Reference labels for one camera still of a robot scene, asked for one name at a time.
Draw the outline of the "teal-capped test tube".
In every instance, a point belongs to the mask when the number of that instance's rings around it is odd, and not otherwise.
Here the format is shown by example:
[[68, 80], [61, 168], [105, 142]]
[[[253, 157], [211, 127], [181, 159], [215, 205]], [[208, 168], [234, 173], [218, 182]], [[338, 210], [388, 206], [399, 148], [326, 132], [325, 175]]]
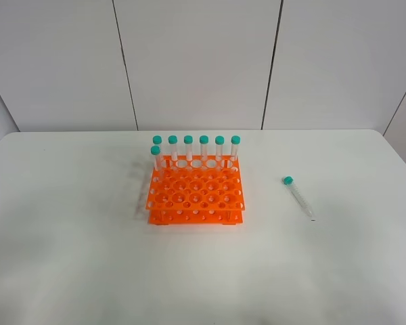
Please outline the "teal-capped test tube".
[[296, 199], [297, 203], [301, 207], [302, 211], [307, 215], [312, 221], [315, 220], [315, 214], [311, 208], [309, 202], [305, 199], [302, 195], [301, 191], [299, 190], [298, 186], [294, 182], [294, 179], [291, 176], [285, 176], [282, 179], [283, 184], [287, 189], [289, 189], [290, 193]]

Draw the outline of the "orange test tube rack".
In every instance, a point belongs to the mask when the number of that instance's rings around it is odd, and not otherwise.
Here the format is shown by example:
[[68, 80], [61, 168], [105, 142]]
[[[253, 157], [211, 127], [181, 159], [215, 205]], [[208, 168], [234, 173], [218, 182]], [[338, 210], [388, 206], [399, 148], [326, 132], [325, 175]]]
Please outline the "orange test tube rack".
[[163, 156], [160, 170], [152, 171], [145, 208], [152, 225], [243, 223], [244, 191], [239, 160], [214, 155], [192, 161], [179, 155]]

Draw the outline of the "back row tube far right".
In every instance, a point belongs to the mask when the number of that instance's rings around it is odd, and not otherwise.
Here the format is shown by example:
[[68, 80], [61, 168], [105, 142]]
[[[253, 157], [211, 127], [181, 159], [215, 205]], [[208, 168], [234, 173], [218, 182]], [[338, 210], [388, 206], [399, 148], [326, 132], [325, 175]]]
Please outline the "back row tube far right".
[[231, 161], [236, 161], [238, 158], [238, 147], [239, 147], [240, 141], [241, 141], [241, 138], [239, 135], [233, 135], [231, 137], [231, 154], [230, 154]]

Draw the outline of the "second row teal-capped tube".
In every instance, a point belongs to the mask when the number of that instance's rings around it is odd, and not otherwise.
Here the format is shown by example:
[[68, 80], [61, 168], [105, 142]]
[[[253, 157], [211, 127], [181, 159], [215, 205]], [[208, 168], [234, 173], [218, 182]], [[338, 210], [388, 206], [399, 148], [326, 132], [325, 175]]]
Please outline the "second row teal-capped tube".
[[150, 149], [152, 156], [154, 157], [154, 168], [157, 172], [157, 179], [162, 180], [163, 178], [163, 166], [162, 166], [162, 154], [161, 149], [158, 145], [153, 145]]

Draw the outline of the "back row tube far left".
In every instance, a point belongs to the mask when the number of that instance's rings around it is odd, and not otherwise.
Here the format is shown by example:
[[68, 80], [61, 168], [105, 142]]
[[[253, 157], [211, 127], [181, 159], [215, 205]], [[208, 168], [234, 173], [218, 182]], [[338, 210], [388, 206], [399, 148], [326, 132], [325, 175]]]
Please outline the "back row tube far left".
[[157, 171], [162, 170], [163, 154], [161, 149], [162, 137], [160, 135], [155, 135], [152, 138], [153, 146], [151, 147], [151, 154], [155, 159], [154, 168]]

